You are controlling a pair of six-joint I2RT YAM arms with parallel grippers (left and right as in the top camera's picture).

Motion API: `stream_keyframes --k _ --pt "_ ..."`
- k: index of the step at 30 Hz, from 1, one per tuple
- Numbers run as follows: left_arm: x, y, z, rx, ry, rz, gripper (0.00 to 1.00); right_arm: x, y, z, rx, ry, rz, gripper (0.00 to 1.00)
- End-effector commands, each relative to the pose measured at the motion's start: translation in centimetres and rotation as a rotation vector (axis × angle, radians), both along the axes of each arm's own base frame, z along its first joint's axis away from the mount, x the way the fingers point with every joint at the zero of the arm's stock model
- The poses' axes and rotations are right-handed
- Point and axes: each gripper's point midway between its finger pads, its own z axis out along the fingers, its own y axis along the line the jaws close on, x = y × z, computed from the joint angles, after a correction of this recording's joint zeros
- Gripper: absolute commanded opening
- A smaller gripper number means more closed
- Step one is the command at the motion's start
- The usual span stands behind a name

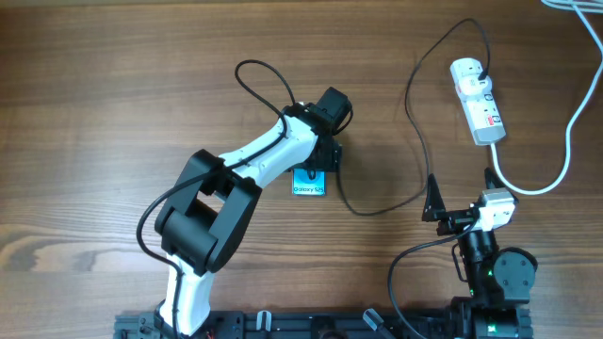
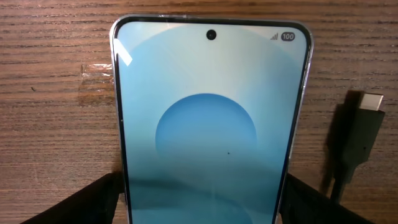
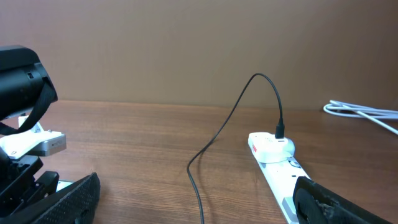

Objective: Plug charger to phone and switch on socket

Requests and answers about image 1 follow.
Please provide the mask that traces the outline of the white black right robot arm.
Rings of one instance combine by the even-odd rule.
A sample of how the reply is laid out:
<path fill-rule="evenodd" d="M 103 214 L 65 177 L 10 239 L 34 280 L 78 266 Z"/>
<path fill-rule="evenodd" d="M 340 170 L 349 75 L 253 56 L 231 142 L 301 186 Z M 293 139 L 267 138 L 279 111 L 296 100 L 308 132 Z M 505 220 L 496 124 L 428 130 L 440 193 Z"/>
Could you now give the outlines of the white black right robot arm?
<path fill-rule="evenodd" d="M 455 297 L 447 307 L 448 338 L 528 339 L 534 336 L 530 290 L 538 262 L 526 250 L 502 249 L 495 230 L 511 222 L 518 199 L 490 169 L 484 171 L 486 189 L 463 210 L 448 210 L 435 176 L 427 181 L 422 219 L 438 223 L 440 236 L 456 243 L 453 256 L 459 279 L 468 284 L 468 298 Z"/>

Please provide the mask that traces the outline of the cyan screen smartphone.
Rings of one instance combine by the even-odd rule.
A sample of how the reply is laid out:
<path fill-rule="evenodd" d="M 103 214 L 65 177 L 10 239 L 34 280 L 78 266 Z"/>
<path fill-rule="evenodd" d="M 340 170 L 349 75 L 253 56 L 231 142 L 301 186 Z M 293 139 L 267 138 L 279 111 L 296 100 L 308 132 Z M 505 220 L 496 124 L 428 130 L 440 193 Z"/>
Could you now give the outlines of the cyan screen smartphone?
<path fill-rule="evenodd" d="M 325 196 L 325 172 L 293 169 L 292 193 L 296 196 Z"/>

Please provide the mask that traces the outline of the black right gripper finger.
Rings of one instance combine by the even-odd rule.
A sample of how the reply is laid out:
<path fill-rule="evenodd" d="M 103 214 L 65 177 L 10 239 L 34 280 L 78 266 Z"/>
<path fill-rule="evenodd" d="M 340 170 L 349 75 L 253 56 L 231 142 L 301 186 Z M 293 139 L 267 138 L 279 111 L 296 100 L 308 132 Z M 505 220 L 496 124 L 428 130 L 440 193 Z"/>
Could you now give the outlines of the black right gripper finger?
<path fill-rule="evenodd" d="M 422 220 L 425 222 L 434 222 L 445 217 L 446 206 L 442 199 L 439 185 L 435 175 L 431 173 L 427 181 L 426 200 L 423 208 Z"/>
<path fill-rule="evenodd" d="M 484 170 L 484 181 L 487 189 L 503 188 L 504 184 L 498 178 L 496 172 L 491 168 Z"/>

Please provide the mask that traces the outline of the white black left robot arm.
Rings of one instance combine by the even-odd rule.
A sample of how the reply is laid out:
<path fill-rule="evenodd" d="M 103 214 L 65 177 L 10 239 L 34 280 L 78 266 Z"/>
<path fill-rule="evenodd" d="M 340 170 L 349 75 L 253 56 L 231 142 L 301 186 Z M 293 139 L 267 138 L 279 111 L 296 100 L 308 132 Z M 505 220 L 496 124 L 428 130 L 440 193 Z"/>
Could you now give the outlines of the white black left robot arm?
<path fill-rule="evenodd" d="M 214 276 L 242 242 L 264 187 L 289 170 L 338 170 L 335 136 L 351 112 L 349 98 L 329 88 L 315 104 L 284 107 L 266 133 L 236 151 L 190 157 L 155 220 L 171 264 L 155 322 L 164 335 L 190 338 L 209 317 Z"/>

